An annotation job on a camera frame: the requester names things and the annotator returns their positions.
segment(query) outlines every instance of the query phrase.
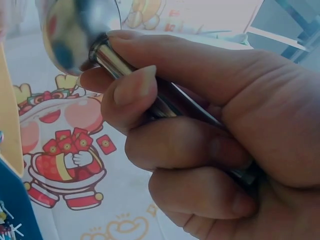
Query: cartoon character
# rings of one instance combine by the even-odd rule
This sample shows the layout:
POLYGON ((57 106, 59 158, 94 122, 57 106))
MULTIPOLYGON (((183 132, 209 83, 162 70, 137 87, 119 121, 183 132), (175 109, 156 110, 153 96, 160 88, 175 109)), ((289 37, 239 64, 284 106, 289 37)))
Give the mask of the cartoon character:
POLYGON ((86 94, 76 78, 58 75, 57 90, 32 94, 28 84, 14 86, 19 108, 25 182, 30 199, 53 208, 63 198, 72 210, 97 207, 103 200, 96 184, 107 170, 99 151, 116 150, 103 129, 101 96, 86 94))
POLYGON ((166 0, 118 0, 123 26, 131 29, 154 30, 160 23, 160 15, 166 0))

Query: white fabric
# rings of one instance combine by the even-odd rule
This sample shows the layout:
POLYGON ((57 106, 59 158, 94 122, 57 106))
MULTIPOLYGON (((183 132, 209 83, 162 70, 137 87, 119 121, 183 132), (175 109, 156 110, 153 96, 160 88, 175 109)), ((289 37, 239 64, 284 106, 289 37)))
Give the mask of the white fabric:
MULTIPOLYGON (((212 39, 211 43, 223 47, 221 40, 212 39)), ((232 49, 247 48, 230 42, 226 43, 226 46, 232 49)), ((30 94, 27 85, 23 84, 30 86, 33 95, 43 94, 45 91, 62 91, 61 83, 64 79, 58 77, 55 81, 55 77, 61 73, 48 59, 40 33, 12 39, 6 42, 5 50, 12 82, 16 85, 18 102, 30 94)), ((68 83, 75 81, 74 78, 68 79, 68 83)), ((98 133, 91 135, 92 145, 104 164, 103 171, 106 171, 106 176, 99 178, 97 175, 96 179, 88 183, 90 189, 81 193, 82 197, 91 192, 102 193, 101 205, 91 209, 72 210, 66 201, 81 195, 75 194, 73 190, 83 187, 83 183, 75 181, 69 185, 62 184, 59 190, 53 190, 50 186, 58 186, 56 183, 43 181, 34 174, 34 169, 37 167, 32 161, 46 154, 42 147, 48 140, 55 138, 56 131, 72 132, 75 127, 97 128, 94 125, 99 122, 97 119, 100 117, 100 107, 99 102, 91 98, 95 95, 76 87, 74 94, 79 94, 78 98, 48 99, 37 104, 33 99, 30 101, 32 108, 20 117, 22 145, 26 153, 23 181, 28 186, 28 183, 32 185, 35 183, 34 180, 37 180, 38 183, 34 184, 35 189, 55 200, 59 198, 52 208, 40 205, 41 198, 32 201, 43 238, 45 240, 193 240, 193 237, 172 224, 154 205, 148 192, 149 172, 138 169, 128 161, 124 153, 125 137, 107 123, 103 124, 103 129, 98 133), (52 114, 57 110, 60 110, 60 115, 52 114), (96 139, 103 135, 110 137, 117 148, 116 151, 110 154, 103 153, 96 142, 96 139), (39 185, 41 181, 48 186, 44 189, 39 188, 37 184, 39 185)), ((82 155, 91 157, 88 152, 82 155)))

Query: finger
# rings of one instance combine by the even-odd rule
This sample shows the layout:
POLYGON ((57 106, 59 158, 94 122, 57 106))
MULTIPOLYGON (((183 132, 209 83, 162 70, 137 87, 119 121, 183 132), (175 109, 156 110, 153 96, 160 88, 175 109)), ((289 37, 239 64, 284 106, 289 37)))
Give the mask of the finger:
POLYGON ((154 202, 165 212, 237 219, 256 210, 254 200, 224 172, 213 167, 158 169, 152 174, 149 190, 154 202))
POLYGON ((219 106, 270 68, 280 66, 277 62, 291 63, 262 50, 229 50, 169 35, 118 30, 109 36, 114 50, 136 68, 156 65, 157 73, 165 80, 219 106))
POLYGON ((237 141, 209 124, 187 117, 165 118, 131 130, 125 152, 133 164, 145 170, 203 165, 245 168, 251 162, 237 141))
POLYGON ((123 134, 141 125, 157 97, 155 75, 156 67, 149 66, 114 81, 103 95, 103 119, 123 134))
POLYGON ((77 84, 86 90, 103 94, 113 81, 107 70, 96 67, 85 71, 77 79, 77 84))

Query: bedsheet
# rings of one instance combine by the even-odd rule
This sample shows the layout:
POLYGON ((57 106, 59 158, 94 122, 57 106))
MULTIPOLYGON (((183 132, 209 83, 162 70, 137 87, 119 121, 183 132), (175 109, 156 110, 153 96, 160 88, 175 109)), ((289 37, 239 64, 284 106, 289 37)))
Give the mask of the bedsheet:
POLYGON ((23 182, 45 240, 194 240, 153 202, 149 172, 130 163, 125 136, 103 122, 102 96, 53 66, 40 33, 7 41, 5 53, 20 116, 23 182))

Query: gold coin print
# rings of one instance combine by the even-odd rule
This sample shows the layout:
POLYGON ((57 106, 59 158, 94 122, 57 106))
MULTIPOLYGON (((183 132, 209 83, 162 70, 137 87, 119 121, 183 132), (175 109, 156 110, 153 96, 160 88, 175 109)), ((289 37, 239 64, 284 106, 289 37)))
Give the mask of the gold coin print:
POLYGON ((86 140, 81 140, 80 141, 80 145, 82 146, 82 147, 85 147, 85 146, 87 146, 87 141, 86 140))
POLYGON ((110 145, 110 142, 107 141, 107 140, 104 140, 104 141, 102 142, 102 146, 104 146, 104 147, 109 147, 109 145, 110 145))
POLYGON ((66 143, 64 146, 63 146, 63 149, 64 150, 69 150, 71 148, 71 144, 70 143, 66 143))
POLYGON ((54 154, 57 151, 57 148, 55 146, 50 147, 50 153, 54 154))

